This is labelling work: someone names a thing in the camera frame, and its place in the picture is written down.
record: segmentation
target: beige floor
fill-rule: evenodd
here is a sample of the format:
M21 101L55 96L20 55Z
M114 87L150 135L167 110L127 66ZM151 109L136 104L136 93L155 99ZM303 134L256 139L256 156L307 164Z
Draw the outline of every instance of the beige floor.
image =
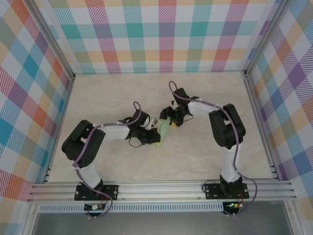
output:
M234 104L247 133L240 155L241 172L251 178L271 177L239 72L130 73L77 76L49 181L78 180L61 145L81 120L116 122L133 115L135 100L151 117L158 118L160 111L173 100L168 89L170 80L184 87L189 96L197 95L221 106ZM105 142L95 165L105 181L218 179L221 154L208 120L195 117L180 128L171 127L159 150L155 145L133 148L126 140Z

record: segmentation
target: plaid backdrop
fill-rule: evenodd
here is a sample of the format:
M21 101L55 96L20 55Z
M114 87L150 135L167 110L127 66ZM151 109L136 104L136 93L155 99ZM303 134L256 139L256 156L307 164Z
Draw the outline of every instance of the plaid backdrop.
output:
M257 25L273 15L266 19L263 10L275 1L36 2L72 67L95 73L241 71Z
M0 234L14 235L39 183L70 80L22 0L0 0Z
M280 171L313 230L313 0L293 0L250 77Z
M259 46L259 44L260 44L260 42L261 42L261 40L263 38L263 35L264 35L264 33L266 32L266 30L267 30L267 28L269 26L270 21L272 20L273 16L276 13L276 10L277 10L280 2L281 2L281 0L275 0L275 3L273 4L273 7L272 7L272 9L270 10L270 12L268 14L268 16L266 18L266 21L264 22L264 25L263 25L262 29L260 30L257 39L255 40L255 43L253 45L252 50L250 51L250 54L248 56L248 59L246 60L246 63L244 65L243 70L247 69L247 67L248 67L248 65L249 65L249 63L250 63L250 61L251 61L251 59L252 59L252 57L253 57L253 55L255 53L256 48Z

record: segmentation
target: metal bracket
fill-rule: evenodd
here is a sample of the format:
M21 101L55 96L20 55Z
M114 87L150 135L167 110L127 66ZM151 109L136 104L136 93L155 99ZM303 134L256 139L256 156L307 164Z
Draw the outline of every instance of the metal bracket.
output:
M100 190L109 195L113 201L117 200L118 185L103 185ZM81 183L77 185L74 197L75 201L98 201L99 199L101 200L101 196L98 193L94 193Z
M240 192L243 194L244 199L249 198L249 191L246 184L241 184ZM220 184L205 184L204 185L205 198L206 199L226 199L225 195L220 187ZM241 195L236 193L235 195L228 197L227 199L241 199Z

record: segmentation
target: purple cable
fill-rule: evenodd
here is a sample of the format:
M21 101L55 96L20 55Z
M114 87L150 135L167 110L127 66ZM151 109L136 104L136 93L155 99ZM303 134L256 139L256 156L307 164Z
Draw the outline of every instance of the purple cable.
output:
M174 91L173 91L172 88L171 88L171 83L174 84L176 90L178 89L178 88L177 88L177 85L176 85L176 83L175 83L174 81L170 81L170 82L168 83L168 86L169 86L169 88L170 88L170 91L171 91L172 94L173 94L174 96L176 96L177 98L183 99L183 100L188 100L188 101L193 101L193 102L198 102L198 103L206 104L206 105L211 106L211 107L218 108L218 109L220 109L220 110L226 115L226 117L228 118L228 120L229 120L229 122L230 122L230 124L231 124L231 126L232 126L232 128L233 128L233 130L234 130L235 137L236 137L236 150L235 150L235 156L234 156L234 161L233 161L234 169L235 169L235 171L238 173L238 175L240 175L241 177L243 177L243 178L246 179L246 180L252 181L252 182L254 183L254 185L255 185L255 194L254 194L254 196L253 196L251 202L249 203L249 205L246 207L245 210L240 211L240 212L237 213L237 215L242 214L243 212L245 212L245 211L253 204L253 202L254 202L254 200L255 200L255 198L256 198L256 195L257 195L257 193L258 193L258 186L257 186L256 182L255 182L253 179L244 176L242 173L239 172L238 168L236 167L236 159L237 159L237 154L238 154L238 150L239 150L239 137L238 137L238 132L237 132L237 130L236 130L236 126L235 126L233 120L231 119L230 115L226 112L226 110L223 109L222 107L218 106L218 105L215 105L215 104L212 104L212 103L209 103L209 102L205 102L205 101L203 101L203 100L184 98L184 97L181 97L181 96L175 94Z
M85 150L86 150L86 148L87 148L87 145L88 145L88 143L89 143L89 140L91 139L91 136L92 136L92 134L94 133L94 131L95 131L96 129L98 129L98 128L100 128L100 127L103 127L103 126L128 126L128 125L131 125L131 124L133 124L133 123L135 123L135 122L138 121L138 119L139 119L139 117L140 117L140 115L141 115L141 106L140 106L140 104L139 104L137 101L135 101L135 102L133 103L133 105L134 105L134 107L135 107L136 110L137 110L137 108L136 108L135 104L138 105L139 114L138 114L138 117L136 117L136 119L135 119L134 121L131 121L131 122L128 122L128 123L106 123L106 124L98 125L98 126L94 127L94 128L91 130L91 132L89 133L88 138L86 139L86 143L84 144L84 147L83 147L82 152L79 154L78 158L77 158L77 159L74 161L74 163L73 163L73 167L75 167L76 173L77 173L79 179L81 180L81 183L82 183L83 185L85 185L87 188L89 188L91 191L94 191L94 192L96 192L96 193L99 193L99 194L101 194L101 195L103 195L103 196L109 198L110 201L111 201L110 207L109 207L105 212L101 213L99 216L94 216L94 217L92 217L92 216L89 215L89 211L88 211L88 212L87 212L87 215L89 216L89 218L97 219L97 218L101 218L101 217L103 217L104 215L106 215L106 214L109 212L109 210L111 210L111 208L112 208L112 206L113 206L113 200L112 200L112 198L111 198L109 195L107 195L106 193L100 192L100 191L98 191L98 190L95 190L94 188L92 188L91 186L89 186L89 185L83 180L83 177L82 177L81 173L80 173L79 170L78 170L78 165L77 165L77 163L80 161L80 159L82 158L83 154L85 153Z

